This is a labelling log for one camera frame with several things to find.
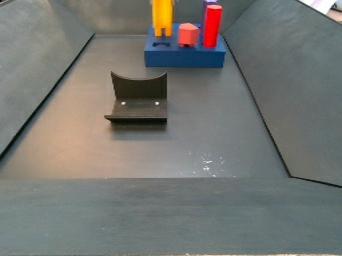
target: red peg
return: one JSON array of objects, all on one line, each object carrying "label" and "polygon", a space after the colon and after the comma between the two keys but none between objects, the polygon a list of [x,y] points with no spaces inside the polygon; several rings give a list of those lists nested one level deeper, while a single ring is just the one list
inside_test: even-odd
[{"label": "red peg", "polygon": [[215,47],[218,43],[219,24],[222,17],[222,6],[208,5],[206,15],[206,27],[203,35],[203,46]]}]

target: bin floor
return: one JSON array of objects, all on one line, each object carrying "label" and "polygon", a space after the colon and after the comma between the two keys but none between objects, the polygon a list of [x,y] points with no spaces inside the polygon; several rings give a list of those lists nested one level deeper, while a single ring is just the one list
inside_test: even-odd
[{"label": "bin floor", "polygon": [[[0,178],[287,178],[243,77],[223,69],[146,68],[144,36],[98,36],[0,163]],[[167,125],[112,125],[110,73],[168,72]]]}]

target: gray surface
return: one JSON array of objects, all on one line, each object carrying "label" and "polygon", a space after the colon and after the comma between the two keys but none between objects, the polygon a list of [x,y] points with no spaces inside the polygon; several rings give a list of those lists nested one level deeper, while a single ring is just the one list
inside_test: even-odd
[{"label": "gray surface", "polygon": [[230,53],[168,68],[167,126],[111,125],[111,71],[151,78],[142,36],[96,37],[0,163],[0,178],[287,177]]},{"label": "gray surface", "polygon": [[0,154],[92,36],[59,1],[0,6]]},{"label": "gray surface", "polygon": [[[150,0],[62,0],[84,20],[96,34],[144,35],[151,23]],[[221,0],[225,31],[254,0]],[[179,0],[175,5],[175,22],[200,23],[202,0]]]},{"label": "gray surface", "polygon": [[258,0],[226,37],[291,175],[342,185],[341,25]]},{"label": "gray surface", "polygon": [[342,190],[243,179],[0,181],[1,255],[341,254]]}]

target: plastic piece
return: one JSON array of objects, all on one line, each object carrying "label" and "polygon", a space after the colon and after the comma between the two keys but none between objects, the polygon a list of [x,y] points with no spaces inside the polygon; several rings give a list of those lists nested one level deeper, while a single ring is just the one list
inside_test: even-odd
[{"label": "plastic piece", "polygon": [[207,6],[206,27],[204,27],[204,35],[203,35],[204,47],[217,46],[221,17],[222,17],[222,6],[221,5]]},{"label": "plastic piece", "polygon": [[152,0],[152,23],[155,36],[172,36],[174,1]]},{"label": "plastic piece", "polygon": [[152,79],[130,79],[111,72],[115,91],[111,122],[167,122],[167,73]]},{"label": "plastic piece", "polygon": [[178,30],[178,44],[180,47],[194,47],[198,43],[199,28],[191,23],[183,23]]},{"label": "plastic piece", "polygon": [[207,6],[218,4],[218,0],[203,0],[203,10],[202,10],[202,23],[200,23],[200,37],[203,37],[203,31],[206,27],[206,16],[207,16]]},{"label": "plastic piece", "polygon": [[179,47],[178,30],[179,24],[174,24],[172,37],[155,37],[154,28],[150,27],[144,48],[146,66],[222,68],[226,55],[222,36],[218,36],[217,47],[203,47],[200,41],[194,47]]}]

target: blue base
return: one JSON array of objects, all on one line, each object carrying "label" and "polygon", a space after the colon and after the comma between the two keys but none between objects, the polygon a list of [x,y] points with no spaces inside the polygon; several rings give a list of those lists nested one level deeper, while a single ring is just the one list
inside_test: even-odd
[{"label": "blue base", "polygon": [[218,36],[218,45],[214,48],[203,47],[202,41],[195,47],[179,47],[179,25],[174,24],[172,37],[155,37],[154,28],[150,26],[144,47],[146,66],[222,68],[226,55],[222,36]]}]

